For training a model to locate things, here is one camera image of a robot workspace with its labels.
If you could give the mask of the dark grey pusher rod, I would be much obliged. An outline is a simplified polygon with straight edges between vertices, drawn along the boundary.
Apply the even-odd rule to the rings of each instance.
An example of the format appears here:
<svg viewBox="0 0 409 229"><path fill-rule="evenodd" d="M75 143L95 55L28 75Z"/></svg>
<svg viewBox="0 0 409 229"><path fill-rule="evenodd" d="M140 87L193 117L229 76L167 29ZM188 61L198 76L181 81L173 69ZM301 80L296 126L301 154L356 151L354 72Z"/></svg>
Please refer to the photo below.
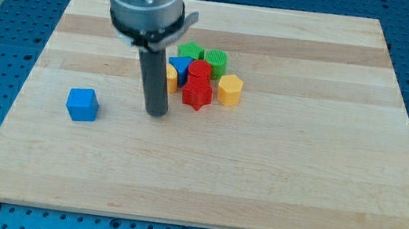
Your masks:
<svg viewBox="0 0 409 229"><path fill-rule="evenodd" d="M140 51L144 102L148 115L162 117L168 111L166 51Z"/></svg>

